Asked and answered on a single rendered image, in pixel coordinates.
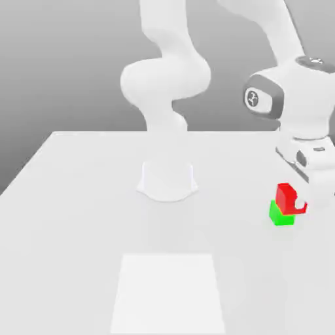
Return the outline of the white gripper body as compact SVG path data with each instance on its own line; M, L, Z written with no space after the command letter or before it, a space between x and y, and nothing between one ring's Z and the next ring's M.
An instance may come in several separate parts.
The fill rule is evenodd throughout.
M275 151L307 185L320 192L335 193L335 149L300 143L293 150L292 161L284 157L279 147Z

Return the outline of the small red cube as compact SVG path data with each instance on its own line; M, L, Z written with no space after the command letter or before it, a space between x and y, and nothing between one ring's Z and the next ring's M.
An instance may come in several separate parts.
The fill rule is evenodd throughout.
M304 202L304 206L297 208L296 200L297 192L289 183L279 183L275 195L275 202L284 215L301 215L305 214L308 203Z

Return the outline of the small green cube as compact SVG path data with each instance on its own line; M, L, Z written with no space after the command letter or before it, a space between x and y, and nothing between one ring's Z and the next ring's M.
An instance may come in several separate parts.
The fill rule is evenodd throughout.
M295 222L295 215L282 214L275 200L270 202L269 218L275 226L293 226Z

